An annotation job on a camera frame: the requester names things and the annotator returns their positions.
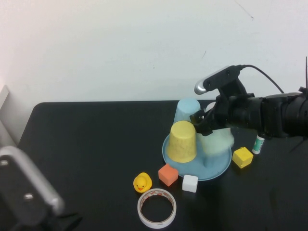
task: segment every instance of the yellow cube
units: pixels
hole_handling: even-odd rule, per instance
[[[254,155],[244,147],[234,151],[232,160],[238,167],[243,168],[251,163],[253,157]]]

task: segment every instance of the roll of tape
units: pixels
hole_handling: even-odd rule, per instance
[[[172,204],[172,212],[171,215],[164,221],[161,222],[153,222],[145,218],[145,216],[141,212],[141,208],[143,203],[145,202],[146,199],[148,199],[151,196],[164,196],[167,198],[171,204]],[[140,217],[140,220],[145,224],[147,227],[150,227],[152,229],[162,229],[164,227],[167,227],[168,225],[171,224],[171,222],[174,220],[176,211],[177,211],[177,204],[175,202],[174,197],[166,190],[163,189],[150,189],[149,191],[145,192],[142,194],[142,196],[138,200],[137,204],[137,211],[138,215]]]

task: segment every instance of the orange cube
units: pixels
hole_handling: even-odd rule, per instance
[[[171,167],[169,164],[166,164],[158,171],[158,178],[167,186],[170,186],[173,182],[175,182],[178,177],[179,171]]]

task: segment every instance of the foam block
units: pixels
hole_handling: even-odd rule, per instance
[[[244,147],[234,151],[232,160],[238,167],[243,168],[252,162],[253,157],[254,155]]]
[[[198,177],[191,175],[184,175],[182,189],[184,191],[189,191],[195,193],[198,186]]]
[[[170,186],[178,179],[178,177],[179,171],[171,167],[169,164],[166,164],[158,171],[158,178],[165,183],[166,186]]]

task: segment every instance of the rubber duck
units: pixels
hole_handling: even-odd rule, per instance
[[[139,193],[144,193],[152,187],[152,180],[145,172],[140,173],[133,182],[134,188]]]

